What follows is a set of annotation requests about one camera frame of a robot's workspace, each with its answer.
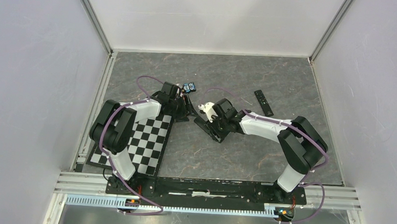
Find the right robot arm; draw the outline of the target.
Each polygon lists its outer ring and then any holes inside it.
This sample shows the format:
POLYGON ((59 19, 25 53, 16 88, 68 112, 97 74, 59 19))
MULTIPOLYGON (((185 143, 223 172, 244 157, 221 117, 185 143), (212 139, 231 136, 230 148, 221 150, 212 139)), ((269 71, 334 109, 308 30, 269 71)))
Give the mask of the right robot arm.
POLYGON ((318 167, 321 158, 328 160, 326 142, 303 116, 293 120, 275 119, 245 109, 238 111, 227 98, 198 108, 207 117, 203 128, 217 142, 230 133, 239 133, 266 138, 281 146, 287 166, 273 184, 273 196, 278 202, 289 201, 306 175, 318 167))

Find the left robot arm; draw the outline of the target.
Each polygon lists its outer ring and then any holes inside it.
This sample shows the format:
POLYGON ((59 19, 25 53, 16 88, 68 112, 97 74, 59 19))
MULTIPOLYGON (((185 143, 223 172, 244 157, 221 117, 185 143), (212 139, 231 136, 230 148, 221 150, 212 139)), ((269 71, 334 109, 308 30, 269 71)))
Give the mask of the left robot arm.
POLYGON ((133 194, 138 189, 138 180, 133 177, 136 167, 127 150, 134 124, 163 115, 187 121, 193 111, 188 94, 195 91, 192 83, 180 87, 164 82, 161 90, 152 95, 147 93, 143 100, 123 105, 110 99, 105 101, 90 128, 89 137, 108 156, 113 174, 120 179, 118 186, 124 193, 133 194))

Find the black remote control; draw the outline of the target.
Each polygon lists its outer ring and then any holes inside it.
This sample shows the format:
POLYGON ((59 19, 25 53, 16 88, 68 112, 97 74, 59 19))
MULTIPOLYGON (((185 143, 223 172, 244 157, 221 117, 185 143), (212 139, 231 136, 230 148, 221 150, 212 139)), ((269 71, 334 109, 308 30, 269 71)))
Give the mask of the black remote control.
POLYGON ((205 121, 201 117, 196 117, 194 119, 194 123, 198 125, 207 135, 209 135, 214 141, 218 141, 217 135, 214 133, 214 130, 208 126, 207 121, 205 121))

